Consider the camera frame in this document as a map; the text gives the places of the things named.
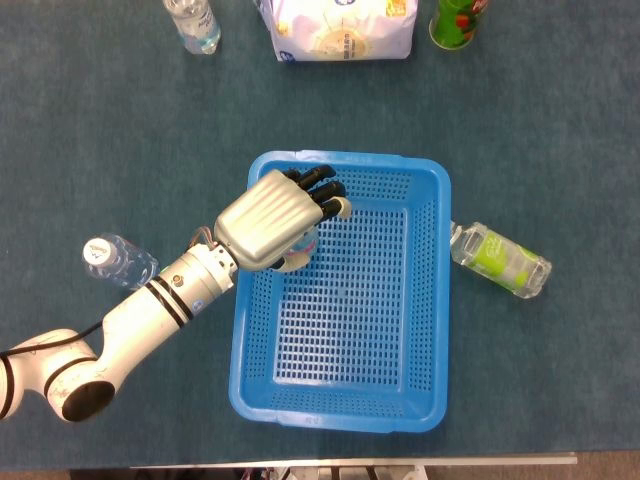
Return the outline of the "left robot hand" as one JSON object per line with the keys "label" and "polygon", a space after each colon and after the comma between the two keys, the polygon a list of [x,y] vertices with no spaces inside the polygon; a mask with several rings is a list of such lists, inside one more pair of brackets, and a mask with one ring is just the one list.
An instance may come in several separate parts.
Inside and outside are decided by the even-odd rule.
{"label": "left robot hand", "polygon": [[273,170],[226,207],[213,237],[246,271],[293,272],[310,263],[311,246],[297,244],[335,217],[347,219],[352,205],[329,165],[305,172]]}

